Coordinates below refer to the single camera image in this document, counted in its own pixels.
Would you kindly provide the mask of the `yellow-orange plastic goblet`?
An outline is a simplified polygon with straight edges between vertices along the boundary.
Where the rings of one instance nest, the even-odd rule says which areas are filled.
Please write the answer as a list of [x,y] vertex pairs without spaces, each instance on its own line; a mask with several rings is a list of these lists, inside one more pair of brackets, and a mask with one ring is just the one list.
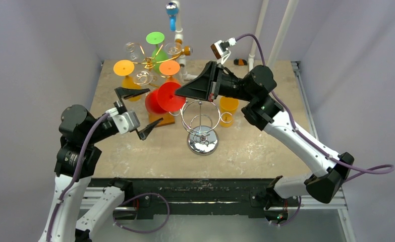
[[130,60],[120,60],[115,63],[113,71],[116,75],[123,77],[121,87],[128,89],[141,89],[141,86],[136,84],[134,77],[135,65]]

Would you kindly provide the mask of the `clear wine glass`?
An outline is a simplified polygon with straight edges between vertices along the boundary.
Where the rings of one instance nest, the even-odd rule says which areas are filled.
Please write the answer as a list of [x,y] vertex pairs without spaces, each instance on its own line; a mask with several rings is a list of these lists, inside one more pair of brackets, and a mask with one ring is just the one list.
[[181,56],[183,52],[183,46],[178,42],[170,42],[164,45],[164,51],[170,57]]
[[137,70],[131,76],[133,82],[139,86],[149,85],[157,80],[157,76],[149,70]]

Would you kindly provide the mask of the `chrome spiral glass rack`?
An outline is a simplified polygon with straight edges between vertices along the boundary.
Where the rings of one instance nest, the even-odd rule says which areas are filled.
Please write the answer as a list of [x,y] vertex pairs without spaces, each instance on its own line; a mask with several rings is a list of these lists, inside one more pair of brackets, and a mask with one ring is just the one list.
[[[192,106],[198,107],[198,113],[189,121],[186,120],[186,111]],[[221,111],[213,102],[202,100],[186,100],[182,107],[173,114],[181,118],[181,124],[187,136],[187,147],[196,155],[208,156],[216,151],[219,145],[219,135],[216,128],[220,124],[231,124],[232,121],[223,120],[223,116],[232,117],[229,111]]]

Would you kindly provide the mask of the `yellow plastic goblet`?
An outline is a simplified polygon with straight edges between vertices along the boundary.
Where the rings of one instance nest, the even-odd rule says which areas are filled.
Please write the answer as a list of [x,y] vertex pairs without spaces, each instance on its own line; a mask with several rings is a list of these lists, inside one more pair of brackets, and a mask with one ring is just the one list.
[[239,100],[229,97],[222,97],[219,101],[219,108],[221,112],[220,125],[228,128],[234,123],[234,114],[239,106]]

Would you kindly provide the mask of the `orange plastic goblet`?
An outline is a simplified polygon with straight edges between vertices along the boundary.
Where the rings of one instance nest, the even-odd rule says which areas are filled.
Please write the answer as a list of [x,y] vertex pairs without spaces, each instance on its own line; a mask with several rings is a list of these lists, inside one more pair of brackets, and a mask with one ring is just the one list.
[[181,86],[182,77],[180,75],[180,64],[174,60],[167,60],[162,62],[159,66],[161,76],[164,78],[165,83],[177,83]]

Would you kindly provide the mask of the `red plastic goblet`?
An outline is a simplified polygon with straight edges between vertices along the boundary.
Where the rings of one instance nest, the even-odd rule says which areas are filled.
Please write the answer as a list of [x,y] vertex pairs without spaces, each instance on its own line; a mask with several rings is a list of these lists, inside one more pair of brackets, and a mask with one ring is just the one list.
[[145,98],[145,107],[149,113],[165,114],[178,111],[186,102],[185,97],[177,96],[175,91],[181,85],[176,82],[165,82]]

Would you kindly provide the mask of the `small clear glass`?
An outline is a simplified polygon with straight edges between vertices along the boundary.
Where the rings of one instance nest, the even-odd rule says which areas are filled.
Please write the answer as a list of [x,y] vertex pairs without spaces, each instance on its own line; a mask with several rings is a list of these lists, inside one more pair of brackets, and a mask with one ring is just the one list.
[[145,53],[139,43],[128,42],[123,47],[126,58],[134,63],[143,63],[145,61]]

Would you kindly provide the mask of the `green plastic goblet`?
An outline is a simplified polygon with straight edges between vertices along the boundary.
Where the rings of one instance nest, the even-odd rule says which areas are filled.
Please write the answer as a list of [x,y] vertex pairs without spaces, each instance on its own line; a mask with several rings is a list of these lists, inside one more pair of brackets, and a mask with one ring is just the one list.
[[151,55],[152,62],[154,63],[154,70],[161,74],[159,67],[162,62],[168,60],[168,55],[163,49],[165,35],[161,32],[151,32],[146,36],[147,43],[154,45],[155,49]]

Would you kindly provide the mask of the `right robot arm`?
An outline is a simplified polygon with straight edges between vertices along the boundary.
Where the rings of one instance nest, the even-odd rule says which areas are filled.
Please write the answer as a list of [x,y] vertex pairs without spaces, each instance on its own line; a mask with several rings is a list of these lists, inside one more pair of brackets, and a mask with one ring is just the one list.
[[276,86],[267,66],[258,65],[238,78],[222,64],[209,61],[196,79],[175,94],[202,101],[213,101],[218,96],[246,101],[241,109],[246,121],[283,143],[312,172],[295,181],[281,177],[266,192],[268,202],[279,205],[286,198],[308,194],[328,204],[348,178],[354,158],[348,152],[339,154],[323,145],[293,121],[287,109],[269,95]]

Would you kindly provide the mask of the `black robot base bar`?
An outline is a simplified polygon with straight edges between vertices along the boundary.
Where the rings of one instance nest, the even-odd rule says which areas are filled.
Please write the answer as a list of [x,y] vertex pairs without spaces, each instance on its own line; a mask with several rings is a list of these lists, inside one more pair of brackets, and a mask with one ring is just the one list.
[[115,209],[118,220],[155,215],[242,215],[285,221],[296,198],[274,193],[272,178],[130,178],[125,199]]

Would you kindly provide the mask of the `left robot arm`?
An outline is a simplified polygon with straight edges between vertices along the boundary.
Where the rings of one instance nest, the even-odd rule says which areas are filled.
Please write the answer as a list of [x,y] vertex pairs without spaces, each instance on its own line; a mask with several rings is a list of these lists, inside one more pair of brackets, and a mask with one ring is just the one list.
[[149,89],[118,87],[118,100],[102,116],[94,117],[80,105],[67,107],[61,115],[61,147],[55,163],[55,187],[50,212],[40,241],[92,241],[103,222],[118,206],[138,208],[139,197],[133,183],[113,178],[102,196],[84,214],[80,208],[95,172],[101,150],[96,143],[114,136],[135,132],[146,140],[157,122],[141,128],[136,113],[125,106],[125,100],[148,93]]

